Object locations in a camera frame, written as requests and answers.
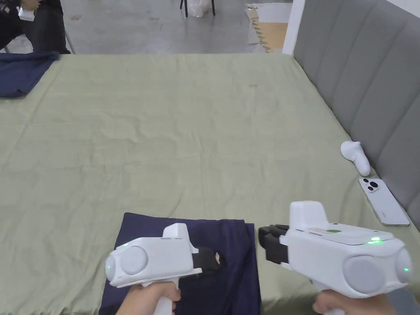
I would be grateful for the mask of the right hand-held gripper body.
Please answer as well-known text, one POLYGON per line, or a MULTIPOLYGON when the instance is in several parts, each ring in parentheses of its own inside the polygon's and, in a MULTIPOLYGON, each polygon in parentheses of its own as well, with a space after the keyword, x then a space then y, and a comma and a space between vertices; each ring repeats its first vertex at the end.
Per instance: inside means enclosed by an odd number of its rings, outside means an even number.
POLYGON ((281 300, 292 303, 332 290, 365 299, 405 289, 413 277, 413 261, 403 228, 387 231, 330 223, 315 201, 290 205, 289 229, 280 247, 265 250, 267 261, 282 270, 272 275, 281 300))

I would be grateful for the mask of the person's right hand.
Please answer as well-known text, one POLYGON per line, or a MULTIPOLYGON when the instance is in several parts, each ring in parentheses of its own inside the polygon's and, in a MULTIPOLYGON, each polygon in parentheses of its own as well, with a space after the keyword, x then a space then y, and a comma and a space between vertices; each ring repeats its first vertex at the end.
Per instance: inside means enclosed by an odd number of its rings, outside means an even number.
POLYGON ((418 315, 420 307, 411 293, 405 289, 388 294, 353 299, 332 290, 320 292, 313 304, 313 310, 327 314, 335 309, 346 315, 418 315))

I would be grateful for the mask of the person's left hand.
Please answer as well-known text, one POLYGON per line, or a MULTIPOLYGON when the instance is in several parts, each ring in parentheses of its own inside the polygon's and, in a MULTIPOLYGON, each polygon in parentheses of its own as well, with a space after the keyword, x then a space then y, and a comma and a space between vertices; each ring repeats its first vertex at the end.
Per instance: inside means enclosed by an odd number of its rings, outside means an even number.
POLYGON ((159 299, 162 297, 171 301, 171 314, 173 315, 176 302, 181 299, 181 292, 174 282, 156 282, 146 287, 134 285, 130 288, 117 314, 152 315, 155 312, 159 299))

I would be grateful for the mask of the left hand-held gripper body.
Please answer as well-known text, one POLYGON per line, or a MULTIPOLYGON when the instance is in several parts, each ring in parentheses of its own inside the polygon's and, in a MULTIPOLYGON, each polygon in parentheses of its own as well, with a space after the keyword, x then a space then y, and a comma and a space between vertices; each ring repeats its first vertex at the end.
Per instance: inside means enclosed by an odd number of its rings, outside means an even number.
POLYGON ((181 279, 215 273, 215 251, 193 235, 193 226, 173 223, 161 235, 143 234, 124 241, 105 261, 105 306, 118 304, 134 285, 159 282, 179 284, 181 279))

